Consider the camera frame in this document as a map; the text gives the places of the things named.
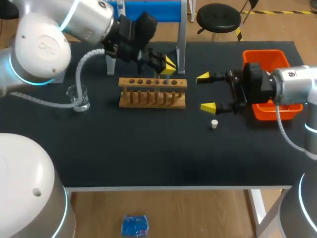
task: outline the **floor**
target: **floor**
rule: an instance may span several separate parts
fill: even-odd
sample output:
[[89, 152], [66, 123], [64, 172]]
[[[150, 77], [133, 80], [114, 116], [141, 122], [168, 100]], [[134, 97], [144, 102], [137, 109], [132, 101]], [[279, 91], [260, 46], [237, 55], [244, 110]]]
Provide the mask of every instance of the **floor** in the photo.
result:
[[[244, 0], [218, 0], [237, 9]], [[197, 9], [216, 0], [197, 0]], [[309, 0], [260, 0], [255, 10], [311, 10]], [[17, 21], [3, 21], [0, 49], [16, 31]], [[317, 15], [252, 14], [241, 27], [245, 41], [294, 41], [307, 65], [317, 64]], [[176, 41], [177, 24], [160, 23], [154, 41]], [[188, 41], [210, 41], [197, 35], [198, 24], [188, 22]], [[235, 32], [219, 41], [237, 41]], [[279, 190], [262, 190], [269, 210]], [[243, 190], [142, 191], [79, 193], [72, 199], [77, 218], [76, 238], [120, 237], [126, 214], [149, 217], [151, 238], [251, 238], [254, 224]], [[275, 238], [281, 237], [277, 232]]]

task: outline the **orange plastic basket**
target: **orange plastic basket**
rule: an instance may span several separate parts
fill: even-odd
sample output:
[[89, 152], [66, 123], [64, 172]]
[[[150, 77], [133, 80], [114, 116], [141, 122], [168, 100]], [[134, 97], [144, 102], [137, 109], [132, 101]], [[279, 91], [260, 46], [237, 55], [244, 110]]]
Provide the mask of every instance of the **orange plastic basket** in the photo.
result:
[[[290, 67], [284, 52], [280, 50], [244, 51], [243, 67], [248, 62], [258, 62], [262, 70], [269, 73], [272, 73], [276, 68]], [[268, 103], [253, 104], [252, 108], [258, 120], [277, 120], [275, 104], [271, 100]], [[281, 119], [291, 120], [302, 110], [302, 104], [280, 106]]]

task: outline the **wooden test tube rack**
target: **wooden test tube rack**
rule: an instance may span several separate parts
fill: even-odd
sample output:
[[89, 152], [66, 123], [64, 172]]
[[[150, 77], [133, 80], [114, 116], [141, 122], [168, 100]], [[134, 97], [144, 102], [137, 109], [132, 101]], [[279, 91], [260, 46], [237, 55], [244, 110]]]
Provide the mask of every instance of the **wooden test tube rack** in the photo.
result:
[[[119, 78], [121, 92], [119, 106], [121, 108], [161, 108], [161, 109], [185, 109], [187, 88], [186, 79], [166, 79], [155, 78]], [[154, 88], [151, 92], [147, 90], [133, 90], [133, 88]]]

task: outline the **black table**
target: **black table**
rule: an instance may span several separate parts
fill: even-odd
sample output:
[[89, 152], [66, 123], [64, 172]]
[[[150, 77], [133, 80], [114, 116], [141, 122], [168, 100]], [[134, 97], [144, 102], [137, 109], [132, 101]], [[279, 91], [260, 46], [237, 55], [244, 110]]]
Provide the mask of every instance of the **black table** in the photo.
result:
[[[152, 43], [170, 52], [174, 43]], [[68, 103], [66, 89], [74, 83], [76, 65], [90, 46], [72, 44], [65, 82], [32, 93], [41, 99]], [[302, 65], [293, 42], [188, 43], [185, 110], [121, 109], [119, 77], [153, 77], [145, 68], [117, 60], [115, 76], [106, 75], [102, 56], [89, 60], [82, 73], [91, 103], [85, 113], [52, 109], [15, 97], [0, 103], [0, 132], [16, 133], [38, 142], [51, 156], [66, 187], [122, 186], [282, 186], [292, 185], [315, 163], [284, 141], [277, 122], [259, 122], [253, 112], [217, 117], [200, 103], [231, 102], [226, 83], [197, 85], [206, 71], [242, 68], [242, 52], [283, 50], [291, 66]], [[210, 122], [219, 121], [216, 130]], [[285, 123], [289, 137], [304, 140], [304, 113]]]

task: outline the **yellow black tape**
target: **yellow black tape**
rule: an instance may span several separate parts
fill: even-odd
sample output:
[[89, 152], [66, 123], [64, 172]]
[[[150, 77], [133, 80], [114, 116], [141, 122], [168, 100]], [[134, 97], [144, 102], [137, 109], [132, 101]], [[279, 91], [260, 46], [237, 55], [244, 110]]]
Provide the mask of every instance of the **yellow black tape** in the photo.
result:
[[251, 11], [250, 14], [317, 14], [317, 11]]
[[241, 33], [241, 30], [240, 30], [240, 27], [238, 27], [238, 29], [236, 29], [236, 35], [237, 35], [238, 41], [243, 41], [243, 37], [242, 37], [242, 33]]

